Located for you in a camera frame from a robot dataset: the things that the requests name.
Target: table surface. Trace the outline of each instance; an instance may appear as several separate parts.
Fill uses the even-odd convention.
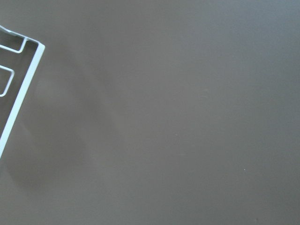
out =
[[[300,222],[300,2],[1,0],[46,46],[3,225]]]

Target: gray background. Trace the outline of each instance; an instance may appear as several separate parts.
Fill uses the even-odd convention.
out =
[[[46,51],[2,225],[298,225],[300,1],[4,1]]]

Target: gray tabletop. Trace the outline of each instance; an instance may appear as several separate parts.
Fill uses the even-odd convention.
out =
[[[0,5],[46,46],[1,225],[299,224],[299,1]]]

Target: white plastic object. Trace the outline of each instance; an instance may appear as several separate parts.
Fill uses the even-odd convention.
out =
[[[18,87],[15,90],[15,93],[13,93],[13,91],[10,90],[10,87],[14,85],[15,79],[19,74],[15,73],[14,68],[9,68],[5,65],[2,65],[5,58],[0,58],[0,70],[4,70],[4,72],[10,74],[8,80],[6,81],[7,83],[2,85],[4,87],[4,90],[0,90],[0,107],[1,107],[0,124],[2,125],[2,127],[0,127],[0,157],[1,157],[4,147],[7,143],[9,134],[14,125],[15,119],[18,115],[22,102],[25,98],[30,82],[33,78],[33,75],[38,67],[39,61],[44,52],[45,46],[41,44],[39,41],[36,41],[30,37],[26,37],[22,34],[8,30],[2,27],[1,25],[0,25],[0,32],[4,32],[6,35],[11,36],[11,38],[18,37],[22,39],[21,46],[17,50],[12,47],[0,45],[1,54],[5,55],[10,52],[9,54],[13,53],[13,54],[22,55],[26,45],[29,42],[33,42],[37,45],[35,49],[35,53],[33,54],[33,57],[31,59],[31,62],[29,63],[29,66],[26,67],[26,72],[22,75],[23,79],[21,80],[19,79],[19,86],[15,85]]]

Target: white plastic frame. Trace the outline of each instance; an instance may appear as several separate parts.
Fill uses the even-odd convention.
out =
[[[17,37],[23,38],[23,42],[22,42],[21,47],[20,47],[19,50],[15,50],[15,49],[6,47],[4,45],[0,45],[1,49],[7,50],[7,51],[10,51],[10,52],[13,52],[13,53],[17,53],[17,54],[21,53],[24,50],[24,47],[25,47],[27,41],[31,41],[31,42],[37,43],[37,50],[36,50],[36,52],[35,52],[35,54],[34,54],[34,56],[32,58],[32,61],[31,61],[30,65],[29,65],[29,68],[28,68],[28,70],[26,72],[26,75],[25,75],[24,80],[23,80],[23,82],[21,84],[20,90],[19,90],[19,92],[17,94],[17,97],[15,99],[15,103],[14,103],[14,105],[12,107],[12,110],[11,110],[11,112],[9,114],[8,120],[7,120],[6,124],[5,124],[4,130],[3,130],[2,134],[1,134],[1,137],[0,137],[0,157],[1,157],[1,155],[3,153],[3,150],[4,150],[4,147],[5,147],[6,143],[7,143],[9,134],[11,132],[11,129],[13,128],[15,119],[16,119],[18,113],[19,113],[19,110],[21,108],[22,102],[23,102],[23,100],[25,98],[25,95],[26,95],[26,92],[27,92],[27,90],[29,88],[30,82],[31,82],[31,80],[33,78],[33,75],[34,75],[34,73],[35,73],[35,71],[36,71],[36,69],[38,67],[39,61],[40,61],[40,59],[41,59],[41,57],[43,55],[43,52],[45,50],[45,46],[42,43],[40,43],[39,41],[37,41],[37,40],[34,40],[34,39],[30,38],[30,37],[26,37],[26,36],[24,36],[22,34],[18,34],[16,32],[8,30],[8,29],[2,27],[1,25],[0,25],[0,32],[5,32],[5,33],[7,33],[7,34],[9,34],[11,36],[17,36]],[[4,89],[4,92],[0,93],[0,98],[4,98],[5,95],[6,95],[6,93],[7,93],[7,91],[8,91],[8,89],[9,89],[9,86],[10,86],[11,82],[13,81],[15,73],[14,73],[14,71],[12,69],[4,67],[4,66],[1,66],[1,65],[0,65],[0,69],[4,69],[4,70],[10,72],[10,74],[11,74],[10,78],[8,80],[8,83],[7,83],[7,85],[6,85],[5,89]]]

